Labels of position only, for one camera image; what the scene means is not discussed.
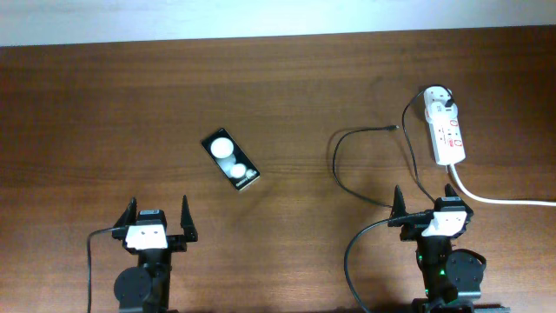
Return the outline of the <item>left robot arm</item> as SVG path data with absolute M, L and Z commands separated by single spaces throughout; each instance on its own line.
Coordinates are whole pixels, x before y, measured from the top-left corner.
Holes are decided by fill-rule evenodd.
M 170 312 L 172 255 L 187 250 L 188 243 L 198 240 L 189 211 L 188 199 L 182 198 L 180 227 L 182 233 L 169 235 L 163 210 L 137 209 L 132 198 L 114 224 L 112 237 L 137 257 L 137 265 L 124 270 L 115 280 L 114 294 L 120 312 Z

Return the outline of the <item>black smartphone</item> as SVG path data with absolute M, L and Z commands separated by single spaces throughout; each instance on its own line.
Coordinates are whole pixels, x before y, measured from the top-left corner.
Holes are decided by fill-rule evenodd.
M 203 138 L 201 145 L 235 190 L 245 190 L 261 177 L 261 172 L 226 129 L 220 128 Z

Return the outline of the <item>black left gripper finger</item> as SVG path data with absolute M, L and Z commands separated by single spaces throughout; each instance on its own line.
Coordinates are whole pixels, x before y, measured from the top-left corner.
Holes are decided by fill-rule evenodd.
M 195 236 L 196 227 L 193 222 L 192 216 L 189 210 L 189 202 L 186 195 L 182 197 L 182 210 L 181 210 L 181 228 L 185 236 Z
M 136 221 L 136 209 L 137 209 L 137 201 L 136 198 L 133 196 L 125 211 L 120 215 L 117 219 L 116 223 L 114 224 L 115 228 L 121 228 L 125 226 L 130 226 L 132 223 Z

